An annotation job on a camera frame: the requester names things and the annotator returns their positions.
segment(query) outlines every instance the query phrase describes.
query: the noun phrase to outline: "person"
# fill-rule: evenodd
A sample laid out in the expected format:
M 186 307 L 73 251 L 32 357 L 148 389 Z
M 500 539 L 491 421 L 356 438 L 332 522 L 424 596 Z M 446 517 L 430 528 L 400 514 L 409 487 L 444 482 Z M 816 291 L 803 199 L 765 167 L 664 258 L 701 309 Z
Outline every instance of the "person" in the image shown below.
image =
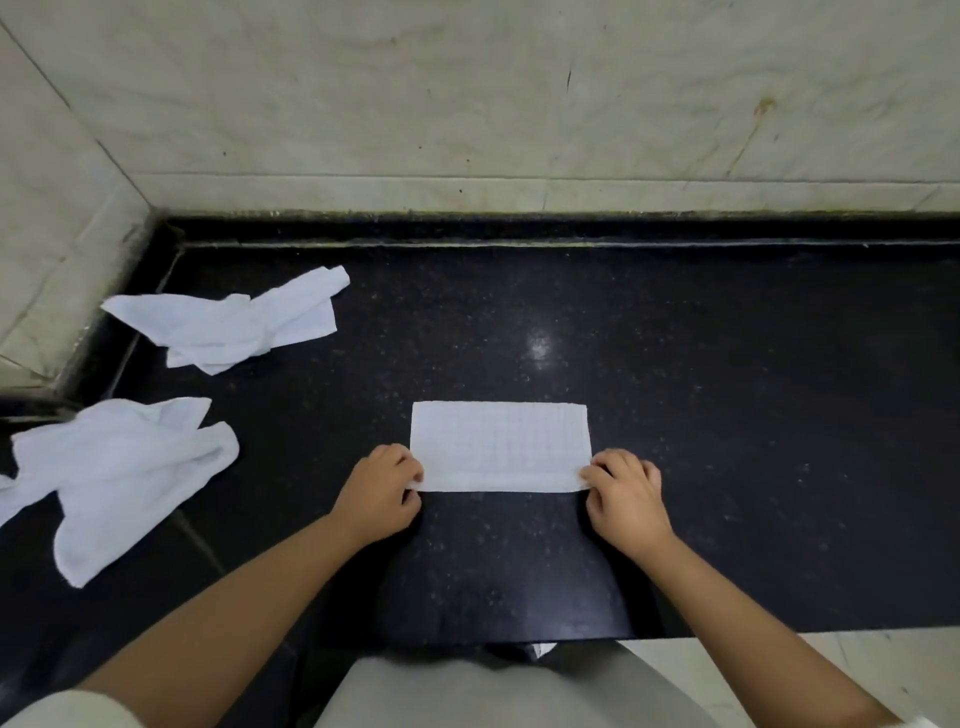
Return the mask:
M 364 546 L 420 510 L 423 468 L 379 446 L 326 516 L 225 576 L 149 628 L 74 690 L 8 728 L 213 728 L 324 583 Z M 899 719 L 765 612 L 674 533 L 660 471 L 623 449 L 581 471 L 596 532 L 676 606 L 759 728 L 886 726 Z M 350 669 L 318 726 L 714 725 L 617 643 L 569 643 L 534 665 L 367 657 Z

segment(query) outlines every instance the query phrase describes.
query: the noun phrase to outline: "white sleeve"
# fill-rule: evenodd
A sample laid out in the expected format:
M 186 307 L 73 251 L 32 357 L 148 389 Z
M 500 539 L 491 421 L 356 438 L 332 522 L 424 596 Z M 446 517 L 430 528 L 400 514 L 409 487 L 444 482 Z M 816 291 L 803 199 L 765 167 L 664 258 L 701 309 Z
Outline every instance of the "white sleeve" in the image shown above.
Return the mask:
M 133 713 L 97 692 L 55 692 L 24 708 L 2 728 L 143 728 Z

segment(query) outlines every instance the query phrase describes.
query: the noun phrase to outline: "forearm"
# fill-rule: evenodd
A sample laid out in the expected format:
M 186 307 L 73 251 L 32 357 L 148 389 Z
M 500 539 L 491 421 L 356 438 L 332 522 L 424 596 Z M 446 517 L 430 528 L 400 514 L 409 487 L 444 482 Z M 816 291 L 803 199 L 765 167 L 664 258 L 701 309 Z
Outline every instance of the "forearm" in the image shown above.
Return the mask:
M 676 537 L 636 560 L 700 638 L 758 728 L 899 723 Z
M 314 522 L 179 607 L 79 688 L 118 700 L 147 728 L 212 728 L 357 548 L 330 517 Z

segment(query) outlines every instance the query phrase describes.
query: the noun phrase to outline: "person's left hand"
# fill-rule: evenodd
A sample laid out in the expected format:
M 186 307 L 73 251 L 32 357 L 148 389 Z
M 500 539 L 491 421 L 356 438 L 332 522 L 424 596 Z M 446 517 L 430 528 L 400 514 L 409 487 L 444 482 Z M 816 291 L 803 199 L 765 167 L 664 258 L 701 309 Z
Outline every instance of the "person's left hand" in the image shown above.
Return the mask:
M 420 494 L 408 491 L 423 480 L 423 465 L 403 445 L 378 445 L 353 467 L 330 518 L 362 548 L 402 531 L 420 512 Z

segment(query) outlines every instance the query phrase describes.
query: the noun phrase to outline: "crumpled white cloth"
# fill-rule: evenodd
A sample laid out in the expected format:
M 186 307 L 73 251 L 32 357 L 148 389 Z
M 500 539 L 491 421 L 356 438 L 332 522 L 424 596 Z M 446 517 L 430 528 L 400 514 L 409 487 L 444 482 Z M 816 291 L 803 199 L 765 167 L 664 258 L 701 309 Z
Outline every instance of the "crumpled white cloth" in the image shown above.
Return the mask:
M 196 364 L 215 375 L 273 347 L 336 331 L 330 298 L 349 283 L 343 266 L 317 268 L 255 299 L 241 293 L 221 301 L 159 293 L 112 296 L 101 308 L 169 347 L 168 367 Z
M 232 463 L 227 423 L 198 429 L 210 400 L 106 400 L 73 422 L 14 434 L 16 479 L 0 475 L 0 525 L 58 492 L 60 573 L 80 588 Z

